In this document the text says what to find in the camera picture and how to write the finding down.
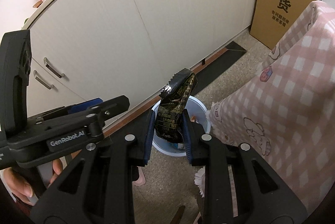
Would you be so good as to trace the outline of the person's left hand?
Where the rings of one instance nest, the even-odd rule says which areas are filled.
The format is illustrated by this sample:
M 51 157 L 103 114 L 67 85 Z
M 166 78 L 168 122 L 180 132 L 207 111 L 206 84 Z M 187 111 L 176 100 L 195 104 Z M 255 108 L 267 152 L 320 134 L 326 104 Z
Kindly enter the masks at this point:
M 50 186 L 63 171 L 61 159 L 53 161 L 53 176 L 50 179 Z M 17 174 L 11 167 L 3 171 L 3 181 L 7 184 L 12 194 L 17 196 L 22 202 L 33 206 L 30 199 L 34 196 L 32 186 L 20 174 Z

